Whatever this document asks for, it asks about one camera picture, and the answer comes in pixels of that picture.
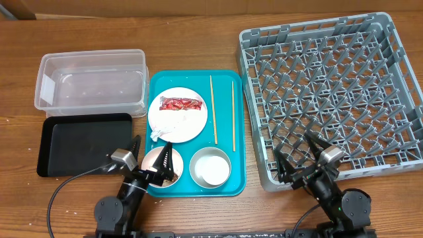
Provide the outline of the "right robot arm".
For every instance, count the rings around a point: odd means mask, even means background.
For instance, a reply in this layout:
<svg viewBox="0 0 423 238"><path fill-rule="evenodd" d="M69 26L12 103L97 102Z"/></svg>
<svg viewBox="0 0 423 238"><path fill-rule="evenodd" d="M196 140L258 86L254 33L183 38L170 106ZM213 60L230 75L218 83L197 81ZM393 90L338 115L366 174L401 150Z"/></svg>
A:
<svg viewBox="0 0 423 238"><path fill-rule="evenodd" d="M368 229L371 225L369 194L357 188L341 190L335 182L339 175L339 162L345 152L311 132L305 132L304 138L315 160L302 170L294 169L285 153L274 150L278 180L290 183L294 190L308 190L318 202L301 216L290 236L296 237L301 222L315 209L322 208L329 221L318 224L310 237L376 237L375 230Z"/></svg>

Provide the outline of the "white plastic cup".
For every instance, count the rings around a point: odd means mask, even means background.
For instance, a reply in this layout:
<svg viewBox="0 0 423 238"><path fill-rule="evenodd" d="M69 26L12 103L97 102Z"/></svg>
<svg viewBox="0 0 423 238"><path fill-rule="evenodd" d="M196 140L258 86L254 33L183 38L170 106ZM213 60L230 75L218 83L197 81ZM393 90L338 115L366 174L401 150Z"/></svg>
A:
<svg viewBox="0 0 423 238"><path fill-rule="evenodd" d="M202 159L200 175L211 186L220 186L230 175L231 167L222 157L214 155Z"/></svg>

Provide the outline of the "small pink bowl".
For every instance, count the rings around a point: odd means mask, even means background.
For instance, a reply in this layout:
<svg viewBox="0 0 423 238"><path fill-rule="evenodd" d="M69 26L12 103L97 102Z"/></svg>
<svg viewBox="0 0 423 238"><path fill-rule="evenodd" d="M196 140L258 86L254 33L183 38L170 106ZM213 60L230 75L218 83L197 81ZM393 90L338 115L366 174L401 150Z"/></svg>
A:
<svg viewBox="0 0 423 238"><path fill-rule="evenodd" d="M141 169L145 171L149 170L149 171L156 172L157 170L153 168L153 164L156 158L159 156L160 152L163 150L163 148L164 148L163 146L160 146L149 151L141 162ZM173 170L175 173L175 176L172 179L172 181L164 180L162 186L157 186L155 184L152 184L151 185L152 187L160 188L160 189L168 188L172 186L174 183L176 183L179 180L179 178L182 176L183 170L184 170L184 162L182 160L181 155L176 149L172 149L172 160L173 160Z"/></svg>

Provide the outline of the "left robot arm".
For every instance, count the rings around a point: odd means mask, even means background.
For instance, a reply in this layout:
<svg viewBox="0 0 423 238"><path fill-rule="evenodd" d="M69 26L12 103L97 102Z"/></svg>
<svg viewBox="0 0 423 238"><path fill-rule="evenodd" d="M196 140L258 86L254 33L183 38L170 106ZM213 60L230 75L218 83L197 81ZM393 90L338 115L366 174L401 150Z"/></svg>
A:
<svg viewBox="0 0 423 238"><path fill-rule="evenodd" d="M96 237L142 237L142 232L134 228L134 219L148 187L161 186L174 178L173 144L166 143L153 160L155 170L151 171L138 166L140 143L141 138L136 136L128 148L116 149L109 156L107 171L116 170L124 180L116 196L101 198L95 206Z"/></svg>

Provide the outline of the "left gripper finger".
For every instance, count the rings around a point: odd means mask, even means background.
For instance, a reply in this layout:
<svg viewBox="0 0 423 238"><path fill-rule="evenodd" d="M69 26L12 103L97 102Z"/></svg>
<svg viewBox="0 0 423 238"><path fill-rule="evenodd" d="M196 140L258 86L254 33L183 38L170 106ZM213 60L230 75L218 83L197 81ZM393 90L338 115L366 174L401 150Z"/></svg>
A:
<svg viewBox="0 0 423 238"><path fill-rule="evenodd" d="M129 156L131 158L133 158L135 162L137 162L137 160L138 160L140 145L141 145L141 136L140 135L136 135L132 139L132 141L130 143L130 146L128 148Z"/></svg>
<svg viewBox="0 0 423 238"><path fill-rule="evenodd" d="M167 180L171 180L174 176L172 155L173 144L167 142L153 164L153 168L157 170L157 173L162 174Z"/></svg>

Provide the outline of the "red foil snack wrapper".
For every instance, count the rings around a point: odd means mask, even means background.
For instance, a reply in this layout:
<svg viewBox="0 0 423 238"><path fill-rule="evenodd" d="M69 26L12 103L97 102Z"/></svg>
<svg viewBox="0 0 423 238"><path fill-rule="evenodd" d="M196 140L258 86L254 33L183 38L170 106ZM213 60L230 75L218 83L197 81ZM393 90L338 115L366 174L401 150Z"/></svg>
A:
<svg viewBox="0 0 423 238"><path fill-rule="evenodd" d="M202 105L197 99L161 97L159 110L200 110Z"/></svg>

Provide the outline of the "white paper napkin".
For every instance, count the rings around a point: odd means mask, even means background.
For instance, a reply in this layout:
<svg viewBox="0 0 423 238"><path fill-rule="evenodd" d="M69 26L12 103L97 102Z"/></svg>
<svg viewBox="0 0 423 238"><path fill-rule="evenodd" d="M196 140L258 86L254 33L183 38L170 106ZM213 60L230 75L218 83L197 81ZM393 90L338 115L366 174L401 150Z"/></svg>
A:
<svg viewBox="0 0 423 238"><path fill-rule="evenodd" d="M179 116L174 118L156 118L152 120L152 125L150 125L152 129L150 138L153 141L157 141L161 136L165 134L177 132L181 128L185 120L185 116Z"/></svg>

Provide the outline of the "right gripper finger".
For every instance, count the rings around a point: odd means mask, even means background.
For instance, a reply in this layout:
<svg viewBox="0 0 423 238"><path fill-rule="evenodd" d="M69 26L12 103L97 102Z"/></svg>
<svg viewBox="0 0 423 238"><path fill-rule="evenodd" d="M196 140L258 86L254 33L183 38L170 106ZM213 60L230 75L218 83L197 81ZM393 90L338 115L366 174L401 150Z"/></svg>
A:
<svg viewBox="0 0 423 238"><path fill-rule="evenodd" d="M283 183L293 182L292 176L296 173L296 170L289 163L286 154L275 149L274 157L277 162L278 181Z"/></svg>
<svg viewBox="0 0 423 238"><path fill-rule="evenodd" d="M333 160L333 156L329 154L333 150L332 144L309 131L306 131L304 136L316 162L331 162Z"/></svg>

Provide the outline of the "brown food scraps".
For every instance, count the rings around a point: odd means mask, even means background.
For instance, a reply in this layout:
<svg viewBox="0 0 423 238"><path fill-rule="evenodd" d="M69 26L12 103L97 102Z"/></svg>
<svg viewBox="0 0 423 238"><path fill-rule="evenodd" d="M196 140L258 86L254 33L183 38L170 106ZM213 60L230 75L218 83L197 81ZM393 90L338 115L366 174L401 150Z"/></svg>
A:
<svg viewBox="0 0 423 238"><path fill-rule="evenodd" d="M174 174L174 176L171 180L165 179L163 181L162 186L170 186L170 185L174 184L178 179L179 179L179 176L177 174Z"/></svg>

